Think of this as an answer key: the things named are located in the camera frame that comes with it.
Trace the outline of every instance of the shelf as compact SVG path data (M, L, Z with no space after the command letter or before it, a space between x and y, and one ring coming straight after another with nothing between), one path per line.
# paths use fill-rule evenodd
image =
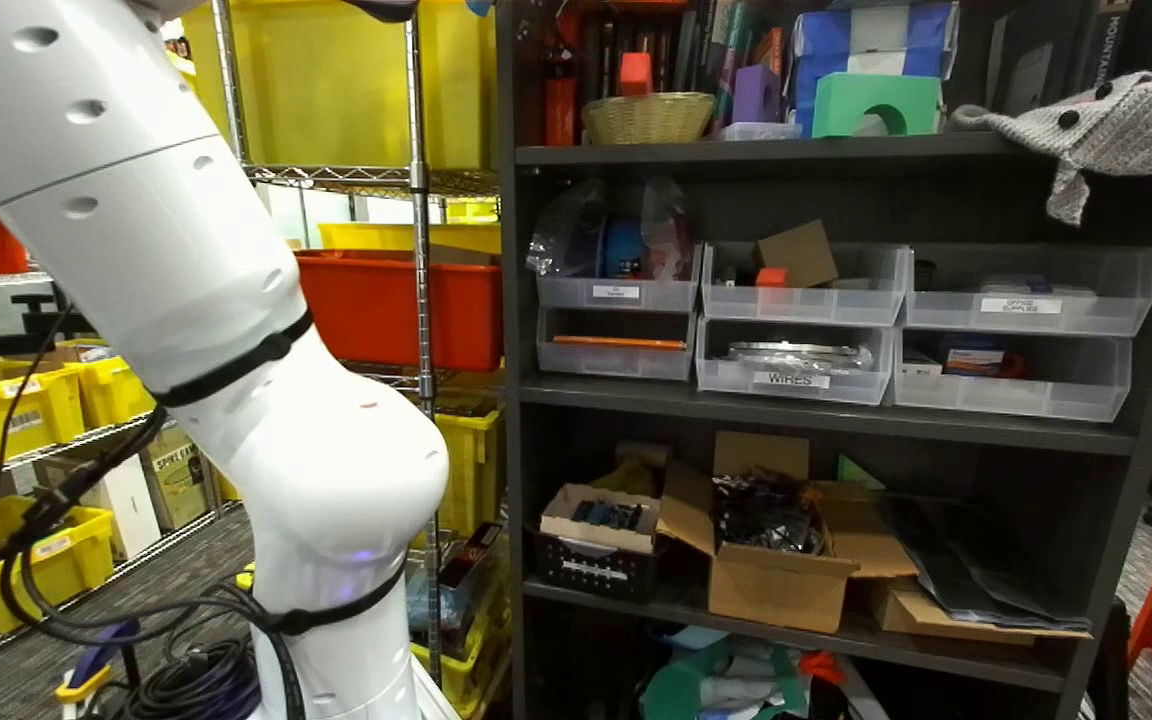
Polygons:
M1014 682L1014 688L1032 688L1032 691L1063 688L1063 676L1032 649L887 636L863 614L847 614L841 630L767 628L767 624L705 611L705 589L658 589L651 598L631 603L631 598L594 595L578 589L557 589L545 580L526 580L526 595L617 611L617 614L644 614L661 624L710 624L710 628L725 628L740 636L789 641L799 649L823 649L823 652L841 652L855 659L912 663L930 670Z
M411 192L410 166L248 166L254 184L294 184L329 192ZM494 173L427 166L423 187L442 194L497 194Z
M705 397L681 382L635 382L635 379L578 379L578 375L526 379L519 403L594 408L594 411L630 411L663 419L760 422L785 433L855 433L855 434L942 438L942 442L1048 448L1086 457L1132 457L1135 448L1135 434L1088 422L907 411L907 408L838 408L838 403L793 403L760 397Z
M695 142L581 142L516 148L516 166L661 166L661 165L785 165L785 160L972 160L1032 157L996 133L852 135L852 141L695 141Z
M55 603L54 614L72 611L72 608L81 608L86 598L96 598L100 590L107 590L113 584L119 584L119 580L134 575L135 569L159 561L159 557L173 553L177 544L185 544L185 540L202 537L205 528L212 528L226 511L231 511L231 506L207 506L205 516L179 525L173 537L158 540L158 544L145 547L135 561L113 569L113 575L107 575L100 589L81 590L81 595ZM0 649L16 643L16 641L23 641L23 636L32 636L32 630L29 630L29 628L3 630L3 636L0 636Z
M76 434L72 442L54 442L54 448L35 448L35 453L23 453L23 457L10 457L3 471L35 464L35 459L48 459L48 457L65 457L65 453L81 453L81 448L103 442L113 434L123 434L128 427L142 427L142 422L145 422L145 415L128 419L128 422L91 427L91 433Z

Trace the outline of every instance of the cardboard box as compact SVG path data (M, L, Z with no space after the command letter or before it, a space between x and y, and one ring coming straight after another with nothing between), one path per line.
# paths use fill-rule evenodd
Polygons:
M827 249L827 233L821 219L764 234L760 240L764 267L785 267L789 288L817 288L841 281L841 267Z
M799 471L799 453L773 448L789 448L785 434L721 433L718 464L727 471ZM823 521L823 557L721 544L713 521L713 479L689 464L671 464L661 495L661 537L671 537L713 561L710 611L804 630L838 630L852 580L902 580L915 575L915 563L896 533L879 521L879 493L813 485L810 501Z
M608 504L640 506L640 516L631 528L583 525L583 521L578 521L578 506L583 501L608 501ZM630 495L630 493L608 493L608 486L594 486L594 485L566 485L560 495L551 495L545 516L542 516L542 537L557 537L557 540L581 544L581 547L658 557L658 521L661 521L658 495Z
M960 624L915 580L877 584L874 611L879 628L894 636L938 636L972 643L1093 641L1088 630L1061 630L1061 628Z
M804 434L718 433L713 471L773 469L793 479L817 479L832 471L832 448Z

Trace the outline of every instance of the metal pole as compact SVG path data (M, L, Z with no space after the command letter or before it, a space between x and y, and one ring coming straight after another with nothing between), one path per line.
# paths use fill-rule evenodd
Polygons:
M420 8L410 21L410 135L411 135L411 166L410 166L410 187L411 187L411 225L416 225L416 401L423 415L437 419L437 388L434 388L434 303L427 303L427 174L423 174L423 75L420 75ZM427 676L442 682L442 511L427 521Z
M248 165L248 114L244 114L239 60L231 48L231 11L230 11L230 0L207 0L207 8L212 8L220 90L226 90L226 114L230 114L230 142L239 157L239 165Z

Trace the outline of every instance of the drawer label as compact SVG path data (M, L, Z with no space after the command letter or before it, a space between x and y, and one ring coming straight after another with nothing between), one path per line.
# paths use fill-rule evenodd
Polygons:
M594 301L635 303L635 301L644 301L644 288L635 288L635 283L594 283L590 294Z
M827 388L832 388L832 375L754 372L754 382L827 391Z

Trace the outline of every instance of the black metal shelf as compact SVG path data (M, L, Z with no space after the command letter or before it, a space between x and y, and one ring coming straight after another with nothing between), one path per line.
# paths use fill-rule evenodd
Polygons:
M1014 682L1014 688L1032 688L1032 691L1063 688L1063 676L1036 649L887 636L877 628L877 619L860 611L843 614L841 630L793 630L793 628L754 624L735 614L713 614L705 611L705 589L658 589L658 595L650 598L611 598L611 595L594 595L594 590L578 590L578 589L560 589L560 584L530 575L526 595L617 611L617 614L644 614L661 624L710 624L710 628L725 628L740 636L789 641L796 649L823 649L823 652L886 659L886 663L915 663L930 670Z
M785 160L972 160L1032 157L996 133L847 135L847 141L695 141L695 142L581 142L516 148L516 166L661 166L661 165L785 165Z
M721 419L789 433L863 433L894 438L938 438L938 442L996 442L996 448L1048 448L1086 457L1132 457L1135 434L1086 422L1014 419L1014 415L963 415L963 411L904 411L904 408L838 408L838 403L793 403L760 397L705 397L685 382L640 382L640 379L578 379L545 375L519 382L519 403L549 408L594 408L630 415L669 419Z

